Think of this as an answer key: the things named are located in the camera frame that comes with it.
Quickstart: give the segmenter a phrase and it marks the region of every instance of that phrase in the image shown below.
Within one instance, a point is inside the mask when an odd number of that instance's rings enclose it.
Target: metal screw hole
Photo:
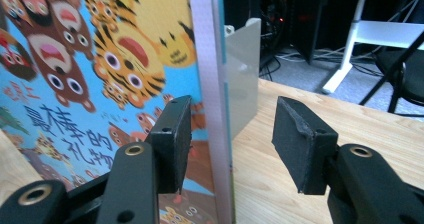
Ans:
[[[22,206],[29,206],[44,200],[52,192],[52,187],[42,184],[33,187],[19,197],[18,203]]]
[[[140,153],[142,153],[144,151],[144,148],[142,146],[130,146],[125,150],[125,154],[127,154],[128,156],[135,156],[138,155]]]
[[[360,157],[372,157],[372,153],[368,149],[362,147],[352,147],[350,151]]]

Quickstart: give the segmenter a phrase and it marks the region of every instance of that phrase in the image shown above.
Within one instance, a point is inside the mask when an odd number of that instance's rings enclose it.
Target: cartoon tiger illustration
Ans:
[[[122,91],[129,103],[143,108],[145,101],[162,92],[165,85],[163,65],[137,29],[123,22],[117,24],[117,32],[102,26],[95,34],[94,71],[108,83],[106,87]]]
[[[164,65],[184,68],[196,61],[189,0],[138,0],[137,27],[152,40]]]
[[[106,25],[111,31],[117,31],[118,5],[116,0],[84,0],[90,11],[91,23],[96,28]]]
[[[136,16],[134,12],[136,6],[140,6],[138,0],[115,0],[118,7],[117,15],[118,20],[131,25],[133,28],[138,28]]]
[[[55,160],[62,161],[62,154],[53,146],[53,141],[49,137],[45,137],[43,133],[39,132],[39,137],[35,142],[34,151],[37,154],[45,154]]]
[[[110,83],[109,80],[103,82],[103,95],[107,98],[112,99],[121,110],[124,110],[125,105],[128,104],[128,94],[122,90],[118,85]]]

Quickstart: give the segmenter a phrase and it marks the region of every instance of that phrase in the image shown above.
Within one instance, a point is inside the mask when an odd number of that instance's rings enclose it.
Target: wooden table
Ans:
[[[424,189],[424,123],[259,81],[258,114],[233,141],[237,223],[331,223],[324,196],[297,194],[271,143],[277,96],[305,103],[339,133],[339,144],[380,152],[400,177]],[[0,203],[39,179],[0,132]]]

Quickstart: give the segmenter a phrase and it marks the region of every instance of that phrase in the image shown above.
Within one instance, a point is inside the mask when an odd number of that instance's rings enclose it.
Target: colorful book cover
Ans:
[[[144,140],[167,102],[193,98],[181,195],[161,223],[217,223],[189,0],[1,0],[0,128],[68,190]]]

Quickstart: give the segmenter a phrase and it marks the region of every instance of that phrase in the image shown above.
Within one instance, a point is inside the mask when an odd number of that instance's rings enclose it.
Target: floor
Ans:
[[[317,58],[311,64],[308,64],[294,49],[282,50],[282,53],[276,55],[267,68],[262,69],[260,76],[273,82],[324,94],[322,87],[337,70],[342,55],[340,52],[336,53],[339,56],[334,58],[335,53],[329,53],[333,56],[333,59],[323,58],[323,56],[330,56],[327,53],[328,51],[321,50],[315,55]],[[381,73],[371,58],[358,58],[351,60],[351,63],[354,64],[354,68],[350,70],[336,91],[328,94],[328,96],[358,104],[378,82],[380,76],[377,75],[381,75]],[[368,101],[366,106],[387,111],[392,90],[391,85],[385,83]],[[405,100],[399,100],[396,112],[424,114],[424,107],[416,106]]]

